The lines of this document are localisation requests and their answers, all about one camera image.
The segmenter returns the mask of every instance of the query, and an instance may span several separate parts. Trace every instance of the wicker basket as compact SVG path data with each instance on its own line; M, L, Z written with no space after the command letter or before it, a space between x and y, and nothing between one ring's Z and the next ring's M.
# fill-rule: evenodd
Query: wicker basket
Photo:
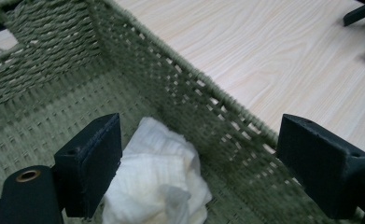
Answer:
M274 132L111 0L0 0L0 22L19 42L0 53L0 195L8 175L52 165L119 112L124 146L144 116L196 146L214 195L206 223L334 222L272 155Z

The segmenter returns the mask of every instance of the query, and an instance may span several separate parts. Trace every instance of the white towel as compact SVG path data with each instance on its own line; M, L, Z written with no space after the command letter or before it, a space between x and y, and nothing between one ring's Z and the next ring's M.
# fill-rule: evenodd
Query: white towel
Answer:
M105 194L103 223L201 224L211 198L193 145L143 118Z

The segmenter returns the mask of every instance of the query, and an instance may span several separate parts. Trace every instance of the green woven basket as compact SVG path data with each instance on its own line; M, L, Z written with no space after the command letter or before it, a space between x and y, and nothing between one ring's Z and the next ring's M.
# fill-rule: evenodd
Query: green woven basket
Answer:
M8 175L52 165L119 112L123 146L144 116L196 146L214 196L206 223L334 222L272 155L276 133L111 0L0 0L0 23L19 42L0 53L0 196Z

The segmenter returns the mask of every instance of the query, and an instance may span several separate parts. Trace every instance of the fabric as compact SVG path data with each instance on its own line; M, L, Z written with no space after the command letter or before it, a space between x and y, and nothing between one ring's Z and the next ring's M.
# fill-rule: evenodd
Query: fabric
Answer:
M193 145L143 118L105 194L103 222L200 224L211 198Z

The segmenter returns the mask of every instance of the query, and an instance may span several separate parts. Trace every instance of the crumpled cloth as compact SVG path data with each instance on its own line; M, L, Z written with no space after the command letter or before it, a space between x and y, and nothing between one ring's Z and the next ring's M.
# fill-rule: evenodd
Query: crumpled cloth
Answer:
M191 143L143 118L105 194L105 224L201 224L211 192Z

